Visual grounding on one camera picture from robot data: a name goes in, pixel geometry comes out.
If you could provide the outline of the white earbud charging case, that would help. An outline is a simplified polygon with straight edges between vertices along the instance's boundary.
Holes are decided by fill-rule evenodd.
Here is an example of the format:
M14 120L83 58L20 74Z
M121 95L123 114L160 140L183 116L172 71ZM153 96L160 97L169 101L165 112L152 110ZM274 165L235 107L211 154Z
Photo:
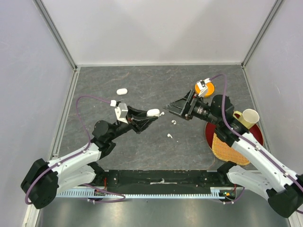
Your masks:
M147 111L146 116L148 117L159 117L160 110L159 109L150 109Z

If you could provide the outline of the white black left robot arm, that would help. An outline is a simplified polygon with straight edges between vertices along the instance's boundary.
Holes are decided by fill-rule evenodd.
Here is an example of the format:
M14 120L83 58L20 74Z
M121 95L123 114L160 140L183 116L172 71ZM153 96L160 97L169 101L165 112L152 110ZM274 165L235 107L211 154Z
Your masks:
M116 146L113 141L129 131L140 134L160 116L159 109L137 110L125 103L119 103L114 111L116 121L97 121L93 137L82 148L55 160L40 158L31 165L20 186L27 205L42 209L65 190L89 183L101 185L104 170L97 161L111 153Z

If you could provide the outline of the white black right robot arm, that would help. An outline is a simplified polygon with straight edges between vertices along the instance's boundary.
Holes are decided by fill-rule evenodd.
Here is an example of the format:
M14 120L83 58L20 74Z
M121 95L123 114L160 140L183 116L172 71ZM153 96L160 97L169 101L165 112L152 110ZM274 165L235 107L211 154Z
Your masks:
M222 186L240 185L266 199L270 207L284 218L297 212L303 204L303 176L278 161L233 116L234 106L225 94L215 95L211 104L204 103L194 90L163 107L185 120L193 117L212 123L218 139L247 158L260 172L250 173L234 162L217 174Z

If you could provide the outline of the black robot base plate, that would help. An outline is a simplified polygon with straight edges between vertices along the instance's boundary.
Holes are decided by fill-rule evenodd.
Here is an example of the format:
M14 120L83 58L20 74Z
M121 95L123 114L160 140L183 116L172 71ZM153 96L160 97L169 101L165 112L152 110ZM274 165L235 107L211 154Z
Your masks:
M110 192L206 192L211 187L234 188L217 171L206 170L108 170L96 175L89 185L105 186Z

